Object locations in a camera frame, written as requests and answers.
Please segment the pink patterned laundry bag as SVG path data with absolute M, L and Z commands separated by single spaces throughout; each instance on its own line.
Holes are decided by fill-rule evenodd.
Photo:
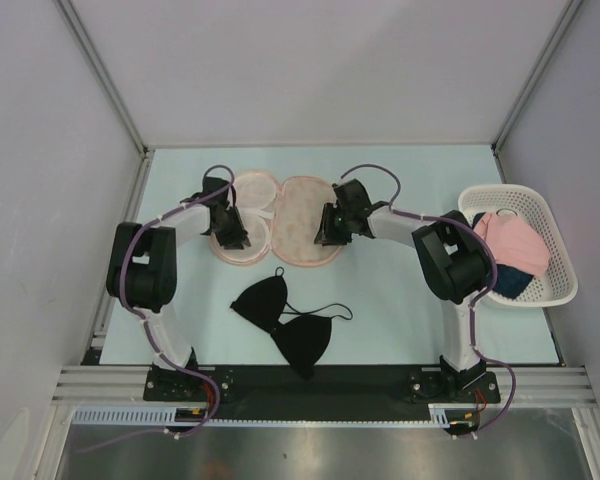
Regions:
M 339 246 L 314 243 L 322 209 L 336 196 L 326 181 L 313 176 L 294 176 L 280 183 L 273 174 L 251 170 L 236 177 L 237 209 L 250 245 L 227 250 L 212 237 L 209 245 L 222 261 L 252 266 L 269 254 L 297 267 L 315 268 L 333 261 Z

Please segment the pink garment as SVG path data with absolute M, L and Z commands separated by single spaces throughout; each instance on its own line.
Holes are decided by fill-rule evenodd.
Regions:
M 490 248 L 496 263 L 532 276 L 548 270 L 551 254 L 543 238 L 517 215 L 481 213 L 473 230 Z

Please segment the right aluminium corner post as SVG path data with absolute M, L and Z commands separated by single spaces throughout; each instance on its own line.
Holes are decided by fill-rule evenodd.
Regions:
M 536 57 L 530 72 L 526 76 L 521 90 L 508 110 L 501 127 L 491 143 L 491 150 L 495 156 L 500 154 L 511 132 L 516 126 L 519 117 L 522 115 L 534 92 L 539 87 L 554 56 L 586 4 L 587 1 L 584 0 L 569 0 L 565 3 L 564 8 L 560 12 Z

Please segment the white plastic basket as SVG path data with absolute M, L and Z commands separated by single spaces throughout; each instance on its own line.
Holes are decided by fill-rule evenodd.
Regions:
M 498 307 L 549 308 L 574 299 L 578 281 L 544 198 L 514 184 L 464 190 L 459 210 L 491 249 L 498 281 L 486 301 Z

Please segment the black bra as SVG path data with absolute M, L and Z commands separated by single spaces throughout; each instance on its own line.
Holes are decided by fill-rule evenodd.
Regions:
M 269 335 L 291 370 L 305 381 L 315 375 L 315 365 L 331 341 L 333 320 L 352 321 L 352 310 L 332 303 L 316 310 L 301 312 L 288 301 L 285 270 L 246 288 L 230 309 Z

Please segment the dark blue garment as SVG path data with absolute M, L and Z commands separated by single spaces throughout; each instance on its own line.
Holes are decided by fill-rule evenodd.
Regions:
M 507 299 L 516 299 L 533 279 L 521 269 L 528 247 L 525 224 L 516 216 L 507 220 L 495 213 L 481 212 L 475 215 L 472 228 L 496 260 L 498 277 L 493 291 Z

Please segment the aluminium corner post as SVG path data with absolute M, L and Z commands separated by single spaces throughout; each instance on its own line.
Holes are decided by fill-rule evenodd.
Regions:
M 54 5 L 63 18 L 69 32 L 74 37 L 80 53 L 90 68 L 96 83 L 101 88 L 110 108 L 120 122 L 136 153 L 144 158 L 148 151 L 141 134 L 117 88 L 109 69 L 105 65 L 98 48 L 81 18 L 76 6 L 70 0 L 55 0 Z
M 495 156 L 500 154 L 511 132 L 516 126 L 519 117 L 522 115 L 534 92 L 539 87 L 554 56 L 586 4 L 587 1 L 584 0 L 569 0 L 565 3 L 564 8 L 560 12 L 536 57 L 530 72 L 526 76 L 521 90 L 508 110 L 501 127 L 491 143 L 491 150 Z

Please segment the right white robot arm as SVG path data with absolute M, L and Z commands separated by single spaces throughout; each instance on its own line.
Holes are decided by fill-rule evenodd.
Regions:
M 457 210 L 435 217 L 373 203 L 357 179 L 332 189 L 335 201 L 323 206 L 314 243 L 344 246 L 359 235 L 415 249 L 424 280 L 444 307 L 442 391 L 453 401 L 466 400 L 487 363 L 477 352 L 475 307 L 493 287 L 497 265 L 485 241 Z

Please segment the left aluminium corner post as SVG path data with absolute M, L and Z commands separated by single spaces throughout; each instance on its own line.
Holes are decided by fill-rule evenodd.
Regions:
M 110 108 L 120 122 L 136 153 L 144 158 L 148 151 L 141 134 L 117 88 L 109 69 L 105 65 L 98 48 L 81 18 L 76 6 L 70 0 L 55 0 L 54 5 L 63 18 L 69 32 L 74 37 L 80 53 L 90 68 L 96 83 L 101 88 Z

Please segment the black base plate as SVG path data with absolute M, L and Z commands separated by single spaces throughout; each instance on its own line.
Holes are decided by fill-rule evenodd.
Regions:
M 192 403 L 211 399 L 218 420 L 389 422 L 424 420 L 433 404 L 468 410 L 501 400 L 496 376 L 466 386 L 439 366 L 318 365 L 305 380 L 286 365 L 202 366 L 200 376 L 150 367 L 143 398 Z

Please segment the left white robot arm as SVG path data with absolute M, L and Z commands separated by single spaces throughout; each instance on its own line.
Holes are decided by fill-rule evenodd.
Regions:
M 194 397 L 201 387 L 194 347 L 179 331 L 170 304 L 177 290 L 177 250 L 197 237 L 213 237 L 225 250 L 243 250 L 249 237 L 236 206 L 234 177 L 203 176 L 202 190 L 145 224 L 116 227 L 106 290 L 136 317 L 155 359 L 170 370 L 166 387 L 177 398 Z

